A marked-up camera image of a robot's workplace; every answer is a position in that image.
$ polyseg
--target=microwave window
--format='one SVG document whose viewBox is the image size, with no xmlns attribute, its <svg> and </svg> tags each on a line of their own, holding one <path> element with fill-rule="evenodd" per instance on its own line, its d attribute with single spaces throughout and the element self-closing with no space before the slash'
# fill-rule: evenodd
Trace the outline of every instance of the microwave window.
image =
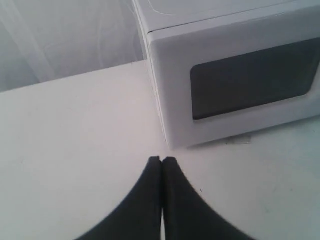
<svg viewBox="0 0 320 240">
<path fill-rule="evenodd" d="M 320 38 L 194 66 L 193 119 L 307 94 L 320 63 Z"/>
</svg>

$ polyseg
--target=white curtain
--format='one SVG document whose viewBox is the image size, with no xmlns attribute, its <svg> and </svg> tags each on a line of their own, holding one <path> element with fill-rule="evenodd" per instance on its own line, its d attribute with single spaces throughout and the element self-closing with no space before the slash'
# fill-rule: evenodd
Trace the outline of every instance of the white curtain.
<svg viewBox="0 0 320 240">
<path fill-rule="evenodd" d="M 0 92 L 143 59 L 131 0 L 0 0 Z"/>
</svg>

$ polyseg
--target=white microwave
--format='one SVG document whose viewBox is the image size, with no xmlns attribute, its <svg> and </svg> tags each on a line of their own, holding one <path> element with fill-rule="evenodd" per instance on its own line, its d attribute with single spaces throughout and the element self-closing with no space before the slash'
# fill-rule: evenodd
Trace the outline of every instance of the white microwave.
<svg viewBox="0 0 320 240">
<path fill-rule="evenodd" d="M 133 0 L 174 149 L 320 115 L 320 0 Z"/>
</svg>

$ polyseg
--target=white tabletop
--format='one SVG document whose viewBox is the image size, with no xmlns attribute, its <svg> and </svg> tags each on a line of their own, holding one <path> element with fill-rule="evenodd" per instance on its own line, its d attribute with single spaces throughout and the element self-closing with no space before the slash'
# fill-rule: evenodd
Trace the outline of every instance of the white tabletop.
<svg viewBox="0 0 320 240">
<path fill-rule="evenodd" d="M 72 240 L 150 156 L 259 240 L 320 239 L 320 118 L 170 151 L 143 62 L 0 94 L 0 239 Z"/>
</svg>

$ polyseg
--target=black curved edge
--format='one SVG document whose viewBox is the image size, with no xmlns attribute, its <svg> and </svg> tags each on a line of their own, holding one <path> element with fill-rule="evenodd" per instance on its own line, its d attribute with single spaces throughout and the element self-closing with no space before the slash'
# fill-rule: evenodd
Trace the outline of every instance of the black curved edge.
<svg viewBox="0 0 320 240">
<path fill-rule="evenodd" d="M 122 203 L 77 240 L 160 240 L 161 168 L 160 158 L 151 157 L 141 177 Z"/>
<path fill-rule="evenodd" d="M 162 180 L 166 240 L 253 240 L 205 203 L 174 157 L 162 162 Z"/>
</svg>

